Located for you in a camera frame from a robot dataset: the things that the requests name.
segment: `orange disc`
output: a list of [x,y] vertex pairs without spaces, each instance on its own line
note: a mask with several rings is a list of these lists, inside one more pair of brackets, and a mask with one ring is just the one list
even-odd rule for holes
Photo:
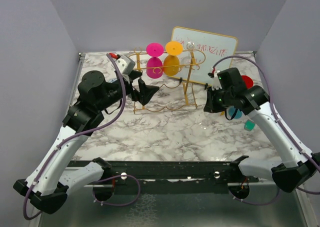
[[182,44],[177,41],[170,41],[165,45],[165,51],[171,56],[177,56],[184,50]]

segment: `black cable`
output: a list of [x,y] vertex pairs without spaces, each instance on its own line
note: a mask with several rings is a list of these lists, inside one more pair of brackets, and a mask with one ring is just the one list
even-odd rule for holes
[[233,115],[231,116],[231,118],[228,118],[227,110],[225,110],[224,111],[224,116],[228,121],[232,121],[236,117],[237,113],[238,113],[238,109],[236,108],[234,113],[233,113]]
[[111,113],[109,113],[107,109],[104,109],[104,111],[106,112],[107,115],[111,115],[113,112],[120,109],[121,105],[122,105],[122,99],[120,99],[119,106],[115,110],[113,110]]

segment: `blue object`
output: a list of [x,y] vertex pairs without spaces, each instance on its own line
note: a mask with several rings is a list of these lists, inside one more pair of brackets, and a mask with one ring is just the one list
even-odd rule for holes
[[246,131],[252,131],[255,126],[256,126],[256,123],[248,119],[244,124],[244,129]]
[[[232,115],[235,113],[235,111],[236,111],[236,108],[235,108],[235,107],[229,108],[229,109],[228,109],[228,114],[229,114],[229,116],[232,116]],[[238,109],[238,112],[236,113],[236,115],[235,115],[234,118],[235,118],[235,119],[240,119],[241,116],[242,116],[242,112]]]

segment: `red handwriting on whiteboard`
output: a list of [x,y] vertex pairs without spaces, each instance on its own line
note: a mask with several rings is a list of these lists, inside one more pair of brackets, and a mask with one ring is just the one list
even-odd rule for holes
[[[185,44],[185,40],[181,39],[181,38],[176,38],[175,39],[177,42],[179,42],[180,44],[184,45]],[[216,55],[216,56],[225,56],[225,54],[227,53],[227,49],[222,49],[219,48],[217,46],[212,46],[212,45],[207,45],[207,44],[197,44],[195,46],[196,49],[203,51],[203,52],[208,52],[210,54]]]

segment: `white marble surface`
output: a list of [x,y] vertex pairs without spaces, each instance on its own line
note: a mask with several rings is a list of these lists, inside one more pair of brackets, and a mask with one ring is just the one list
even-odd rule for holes
[[[254,60],[252,54],[244,56]],[[141,60],[143,65],[146,62],[147,60]],[[261,85],[258,70],[251,63],[234,59],[232,66],[237,67],[242,75],[250,76],[254,84]],[[106,80],[115,77],[105,53],[86,55],[80,77],[91,70],[101,71]],[[143,80],[147,84],[160,86],[166,83],[172,87],[179,82],[165,74],[154,80],[144,75]],[[193,106],[188,110],[165,110],[159,113],[139,111],[134,114],[133,102],[127,98],[122,116],[110,127],[95,132],[77,151],[73,160],[101,157],[109,161],[231,161],[242,155],[258,159],[279,158],[258,126],[253,131],[244,129],[248,119],[246,116],[228,121],[220,113],[204,112],[207,99],[204,86],[194,84],[193,87],[197,109]],[[148,106],[158,109],[170,103],[170,106],[178,107],[183,100],[182,86],[173,90],[163,88]],[[115,114],[106,115],[103,124],[113,116]]]

